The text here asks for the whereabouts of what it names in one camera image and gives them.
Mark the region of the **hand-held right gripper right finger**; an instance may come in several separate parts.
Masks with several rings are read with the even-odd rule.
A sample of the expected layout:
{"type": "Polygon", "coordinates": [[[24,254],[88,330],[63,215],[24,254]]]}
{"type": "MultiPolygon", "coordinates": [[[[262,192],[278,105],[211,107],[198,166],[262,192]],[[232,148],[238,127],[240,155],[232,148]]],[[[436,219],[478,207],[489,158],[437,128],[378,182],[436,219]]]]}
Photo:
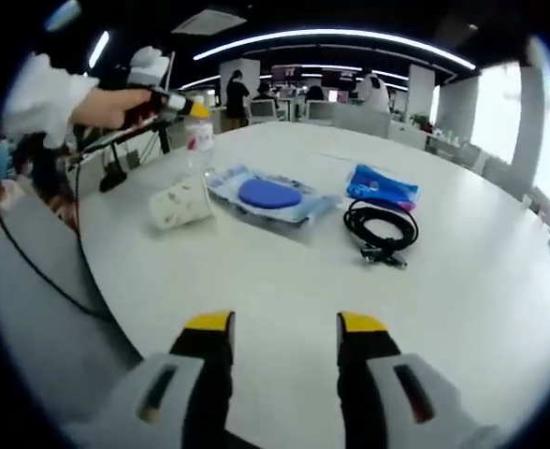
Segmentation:
{"type": "Polygon", "coordinates": [[[337,315],[337,391],[348,448],[498,448],[499,428],[463,407],[457,388],[404,354],[374,317],[337,315]]]}

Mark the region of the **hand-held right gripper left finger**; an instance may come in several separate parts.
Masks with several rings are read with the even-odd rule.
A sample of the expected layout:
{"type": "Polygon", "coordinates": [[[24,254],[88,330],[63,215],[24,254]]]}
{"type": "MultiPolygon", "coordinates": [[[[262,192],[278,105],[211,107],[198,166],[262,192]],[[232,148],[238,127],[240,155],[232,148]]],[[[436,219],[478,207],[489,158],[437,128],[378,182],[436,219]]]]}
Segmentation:
{"type": "Polygon", "coordinates": [[[201,313],[170,350],[151,355],[110,390],[84,424],[68,428],[75,448],[223,448],[233,392],[235,314],[201,313]]]}

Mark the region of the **person's left hand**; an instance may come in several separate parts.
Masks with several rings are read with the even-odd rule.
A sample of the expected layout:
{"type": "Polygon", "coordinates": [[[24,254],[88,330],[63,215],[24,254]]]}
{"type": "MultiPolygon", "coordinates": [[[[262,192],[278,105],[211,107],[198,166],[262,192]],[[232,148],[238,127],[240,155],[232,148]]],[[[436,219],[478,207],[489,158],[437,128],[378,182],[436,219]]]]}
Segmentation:
{"type": "Polygon", "coordinates": [[[106,91],[93,88],[73,109],[70,122],[118,129],[125,122],[126,112],[147,103],[151,95],[152,93],[145,89],[106,91]]]}

